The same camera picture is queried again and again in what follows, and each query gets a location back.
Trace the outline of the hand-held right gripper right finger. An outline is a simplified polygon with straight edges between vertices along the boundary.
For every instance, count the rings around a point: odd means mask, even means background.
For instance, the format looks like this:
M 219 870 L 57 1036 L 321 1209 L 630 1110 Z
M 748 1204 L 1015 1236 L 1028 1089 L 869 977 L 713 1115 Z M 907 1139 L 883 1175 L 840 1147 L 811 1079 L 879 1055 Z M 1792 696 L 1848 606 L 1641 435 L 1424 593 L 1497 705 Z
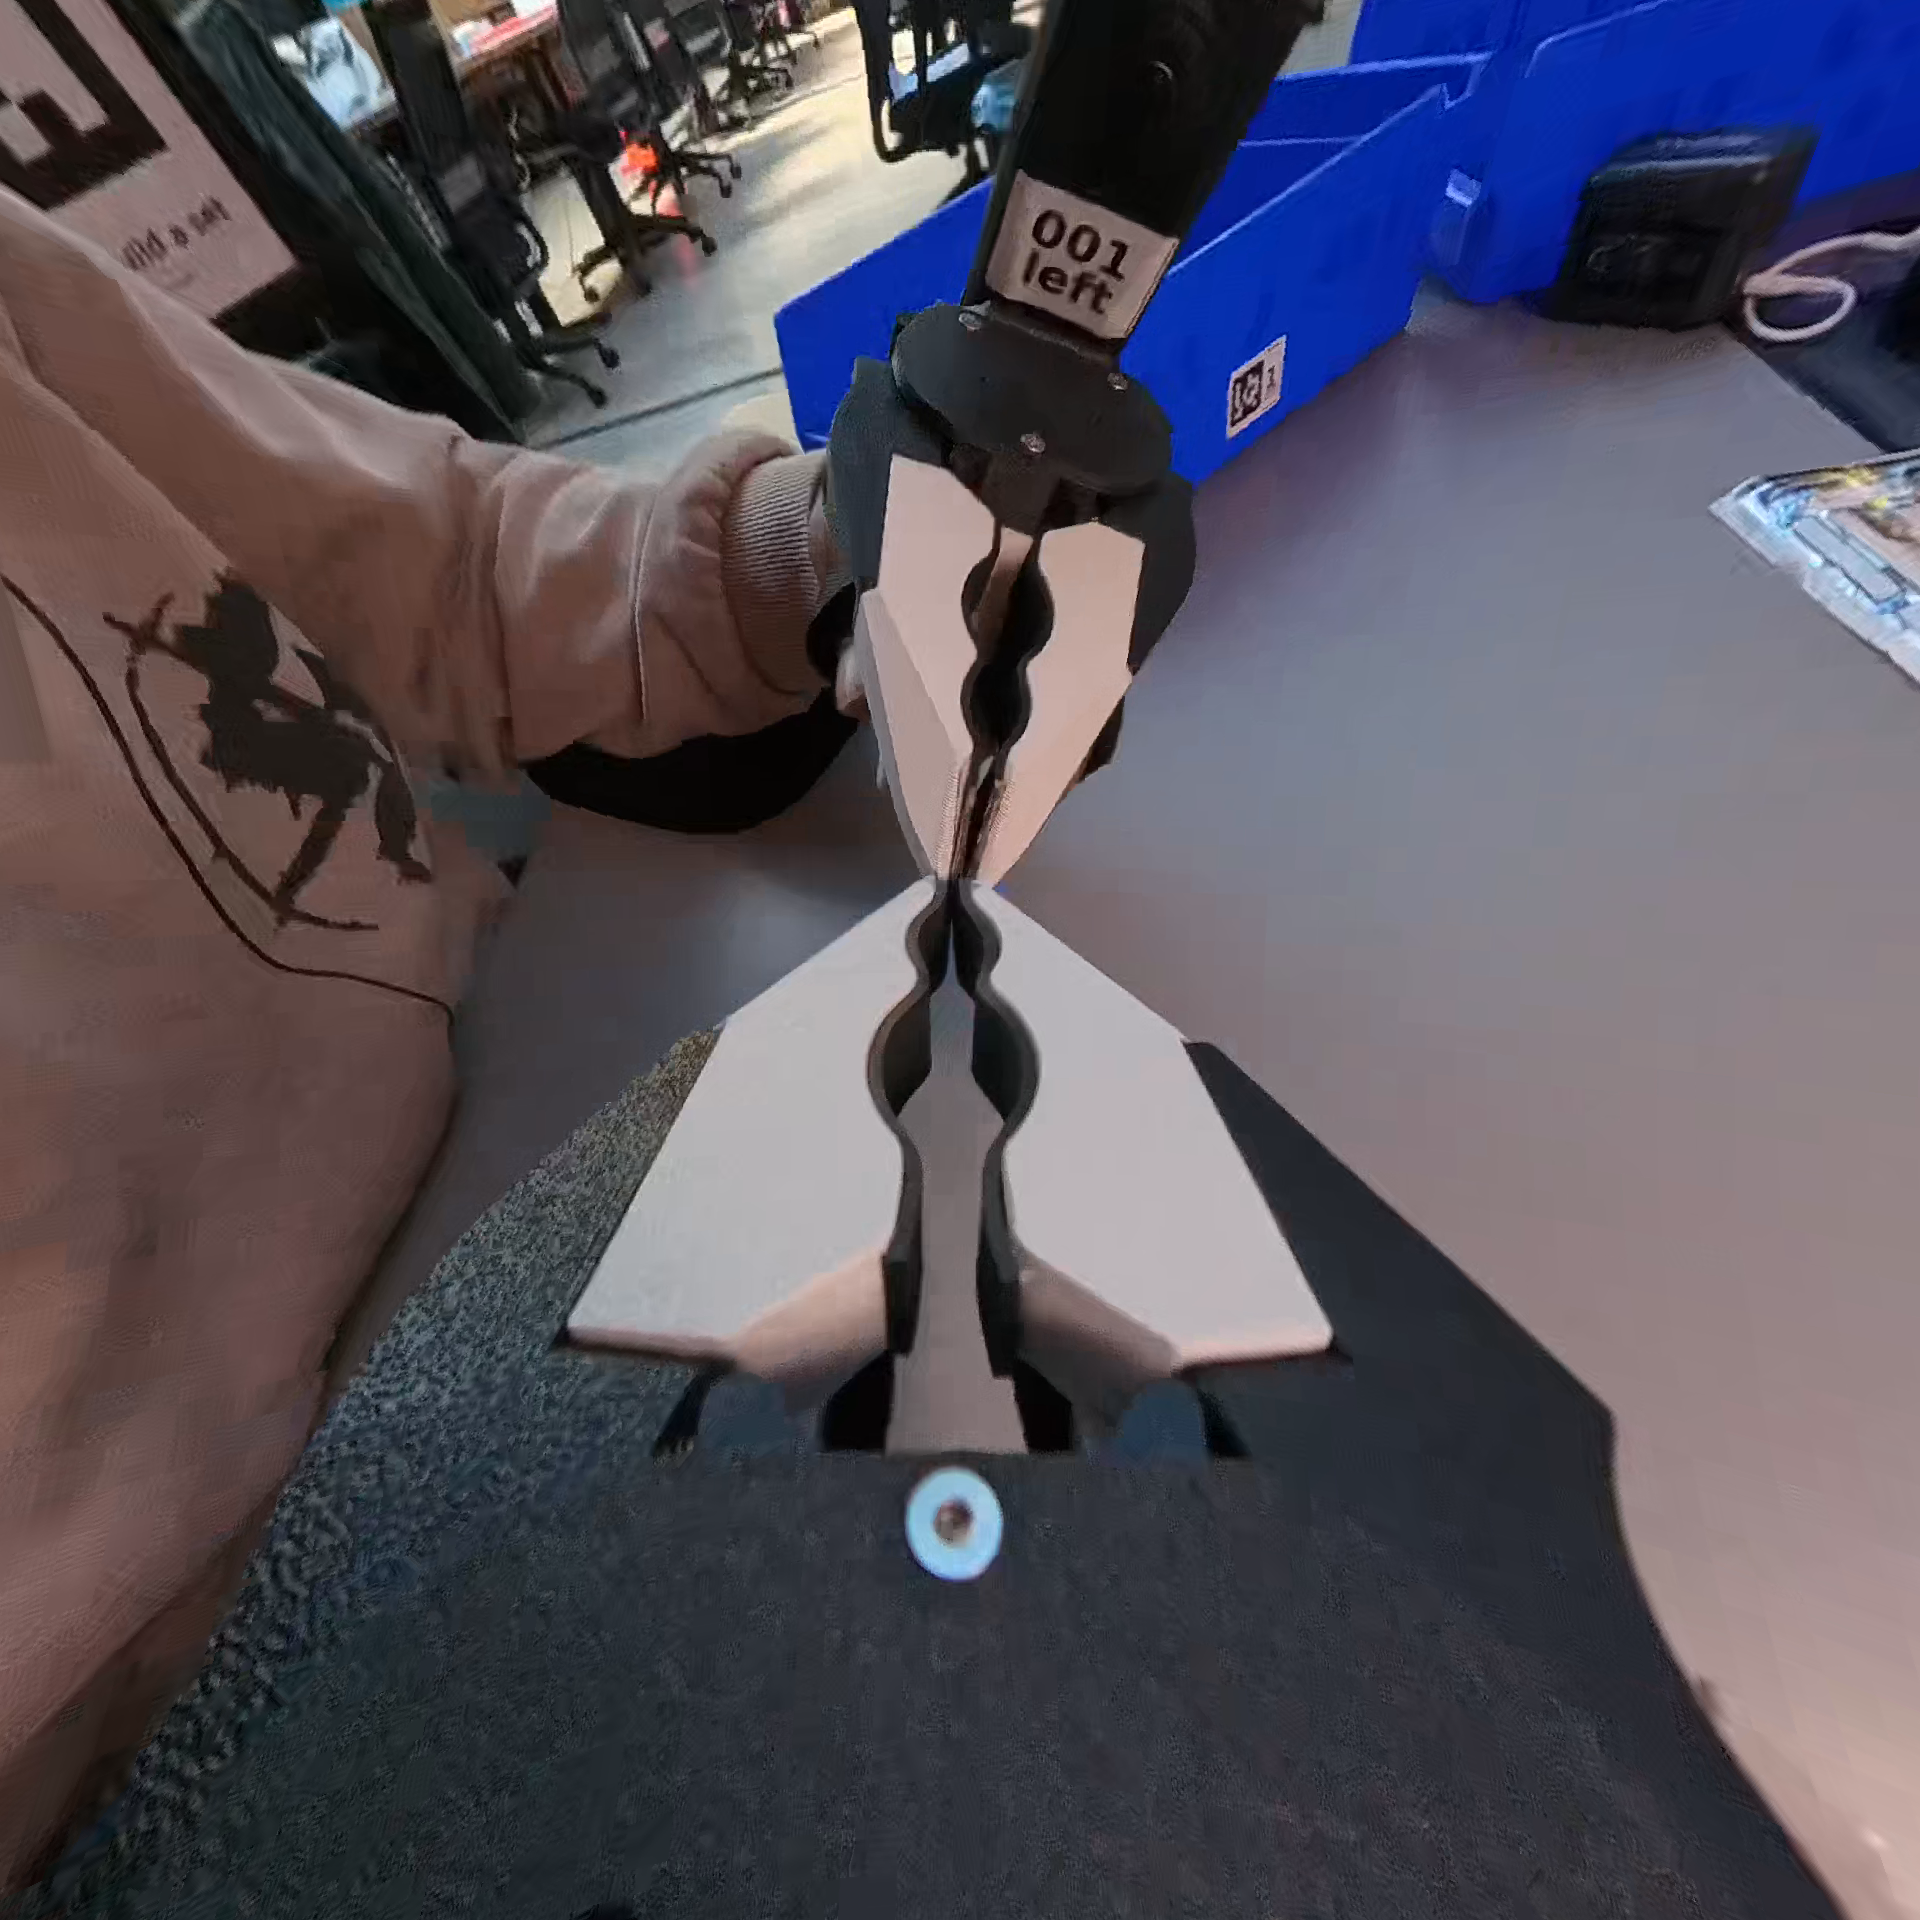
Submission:
M 981 1169 L 975 1306 L 1027 1442 L 1115 1436 L 1143 1393 L 1320 1360 L 1328 1312 L 1187 1039 L 1045 926 L 960 889 Z

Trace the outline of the small black cube device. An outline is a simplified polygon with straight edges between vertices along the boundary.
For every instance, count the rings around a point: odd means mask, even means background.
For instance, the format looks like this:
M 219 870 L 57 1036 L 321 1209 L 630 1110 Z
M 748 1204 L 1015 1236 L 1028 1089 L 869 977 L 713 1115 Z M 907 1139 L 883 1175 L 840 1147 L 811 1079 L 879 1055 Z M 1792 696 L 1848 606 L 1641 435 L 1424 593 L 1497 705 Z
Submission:
M 1627 142 L 1583 184 L 1541 315 L 1665 332 L 1721 320 L 1744 265 L 1784 224 L 1815 148 L 1805 127 Z

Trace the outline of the black white marker sign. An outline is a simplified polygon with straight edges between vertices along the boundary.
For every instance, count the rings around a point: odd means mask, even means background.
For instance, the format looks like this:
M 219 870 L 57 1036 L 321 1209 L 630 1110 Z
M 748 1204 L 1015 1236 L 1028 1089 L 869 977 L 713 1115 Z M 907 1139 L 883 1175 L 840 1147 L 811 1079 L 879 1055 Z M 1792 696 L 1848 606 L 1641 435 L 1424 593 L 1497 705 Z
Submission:
M 1 4 L 1 182 L 208 320 L 297 274 L 252 186 L 116 4 Z

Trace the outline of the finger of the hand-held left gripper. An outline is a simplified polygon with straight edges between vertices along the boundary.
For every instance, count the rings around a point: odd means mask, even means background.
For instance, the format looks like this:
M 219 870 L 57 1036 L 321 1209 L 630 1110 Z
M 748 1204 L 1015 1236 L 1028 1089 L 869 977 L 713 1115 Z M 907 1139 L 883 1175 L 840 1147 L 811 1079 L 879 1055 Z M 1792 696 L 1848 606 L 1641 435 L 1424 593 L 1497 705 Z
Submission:
M 1086 774 L 1134 683 L 1143 558 L 1141 540 L 1084 521 L 1046 534 L 1015 576 L 963 878 L 1006 880 Z
M 977 663 L 967 593 L 991 572 L 1001 529 L 943 467 L 896 456 L 886 471 L 877 580 L 854 611 L 854 668 L 903 840 L 935 880 L 1001 880 L 991 835 L 969 851 L 975 736 L 967 687 Z

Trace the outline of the person's left forearm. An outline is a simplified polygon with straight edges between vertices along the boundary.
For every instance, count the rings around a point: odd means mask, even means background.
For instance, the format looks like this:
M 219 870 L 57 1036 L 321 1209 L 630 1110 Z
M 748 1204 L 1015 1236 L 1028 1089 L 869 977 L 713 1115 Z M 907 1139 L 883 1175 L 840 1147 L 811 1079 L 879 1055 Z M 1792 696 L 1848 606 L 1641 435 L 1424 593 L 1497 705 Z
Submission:
M 440 771 L 503 778 L 573 745 L 649 760 L 827 694 L 811 632 L 848 574 L 823 454 L 737 430 L 651 484 L 451 441 L 438 481 L 407 736 Z

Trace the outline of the group of black office chairs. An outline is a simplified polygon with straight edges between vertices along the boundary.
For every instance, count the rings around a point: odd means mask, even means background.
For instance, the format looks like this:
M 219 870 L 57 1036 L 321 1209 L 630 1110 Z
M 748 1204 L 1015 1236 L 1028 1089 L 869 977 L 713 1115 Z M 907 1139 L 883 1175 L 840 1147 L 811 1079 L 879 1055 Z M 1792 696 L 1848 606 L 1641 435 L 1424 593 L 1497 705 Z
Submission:
M 792 51 L 776 4 L 239 4 L 350 263 L 494 441 L 544 417 L 749 387 L 773 328 L 737 289 L 801 281 L 877 208 L 857 49 Z M 723 268 L 704 262 L 719 255 Z M 710 276 L 735 289 L 683 295 Z

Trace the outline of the holographic sticker sheet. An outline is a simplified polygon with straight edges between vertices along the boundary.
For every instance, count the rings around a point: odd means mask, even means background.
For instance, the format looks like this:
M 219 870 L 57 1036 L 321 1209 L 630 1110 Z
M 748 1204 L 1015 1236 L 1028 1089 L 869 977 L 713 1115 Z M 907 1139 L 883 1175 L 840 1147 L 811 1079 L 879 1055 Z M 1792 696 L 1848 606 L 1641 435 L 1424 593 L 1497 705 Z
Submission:
M 1750 478 L 1713 520 L 1918 683 L 1918 451 Z

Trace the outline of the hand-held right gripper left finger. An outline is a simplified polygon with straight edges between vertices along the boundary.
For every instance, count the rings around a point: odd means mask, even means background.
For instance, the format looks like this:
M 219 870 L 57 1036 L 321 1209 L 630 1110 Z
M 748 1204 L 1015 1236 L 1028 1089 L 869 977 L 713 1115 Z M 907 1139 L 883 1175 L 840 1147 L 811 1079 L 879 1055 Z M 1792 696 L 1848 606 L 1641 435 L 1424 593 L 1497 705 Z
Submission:
M 958 1146 L 948 952 L 943 889 L 911 880 L 719 1023 L 566 1312 L 568 1345 L 816 1410 L 883 1363 L 879 1442 L 960 1442 L 937 1232 Z

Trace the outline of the person's beige sweatshirt torso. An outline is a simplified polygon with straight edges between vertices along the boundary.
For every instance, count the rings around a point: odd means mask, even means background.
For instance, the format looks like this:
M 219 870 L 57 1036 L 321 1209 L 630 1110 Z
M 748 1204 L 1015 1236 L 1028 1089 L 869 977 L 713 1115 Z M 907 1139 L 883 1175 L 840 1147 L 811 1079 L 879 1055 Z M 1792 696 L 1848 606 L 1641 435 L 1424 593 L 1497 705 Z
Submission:
M 191 1667 L 451 1102 L 529 467 L 5 196 L 5 1889 Z

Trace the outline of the blue bin with tag label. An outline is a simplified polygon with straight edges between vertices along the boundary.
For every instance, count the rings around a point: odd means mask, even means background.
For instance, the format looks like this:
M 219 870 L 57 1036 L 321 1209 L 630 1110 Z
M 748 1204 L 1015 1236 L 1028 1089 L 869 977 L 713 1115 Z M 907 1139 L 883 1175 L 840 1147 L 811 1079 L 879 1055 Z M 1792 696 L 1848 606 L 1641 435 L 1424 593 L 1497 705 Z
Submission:
M 1439 196 L 1445 62 L 1289 75 L 1172 262 L 1121 368 L 1163 409 L 1200 484 L 1408 322 Z M 820 448 L 859 355 L 963 292 L 990 188 L 975 186 L 775 313 L 788 414 Z

